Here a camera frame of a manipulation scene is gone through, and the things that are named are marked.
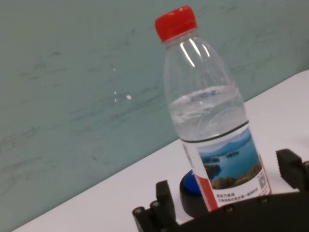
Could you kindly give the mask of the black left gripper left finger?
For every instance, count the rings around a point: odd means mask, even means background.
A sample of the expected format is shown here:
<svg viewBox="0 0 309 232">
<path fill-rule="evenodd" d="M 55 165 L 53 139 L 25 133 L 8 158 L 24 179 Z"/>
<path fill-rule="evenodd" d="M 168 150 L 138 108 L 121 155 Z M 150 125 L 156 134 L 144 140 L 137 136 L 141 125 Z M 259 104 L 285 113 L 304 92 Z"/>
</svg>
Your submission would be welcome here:
<svg viewBox="0 0 309 232">
<path fill-rule="evenodd" d="M 137 207 L 132 211 L 140 232 L 178 232 L 176 213 L 168 182 L 156 183 L 156 200 L 148 209 Z"/>
</svg>

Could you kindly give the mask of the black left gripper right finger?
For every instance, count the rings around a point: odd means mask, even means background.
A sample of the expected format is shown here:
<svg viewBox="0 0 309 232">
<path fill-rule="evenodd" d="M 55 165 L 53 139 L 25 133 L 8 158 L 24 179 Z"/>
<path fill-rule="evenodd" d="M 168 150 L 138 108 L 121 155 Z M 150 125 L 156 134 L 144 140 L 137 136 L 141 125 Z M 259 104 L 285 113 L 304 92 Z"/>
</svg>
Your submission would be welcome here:
<svg viewBox="0 0 309 232">
<path fill-rule="evenodd" d="M 276 151 L 279 172 L 282 179 L 293 189 L 309 190 L 309 162 L 289 149 Z"/>
</svg>

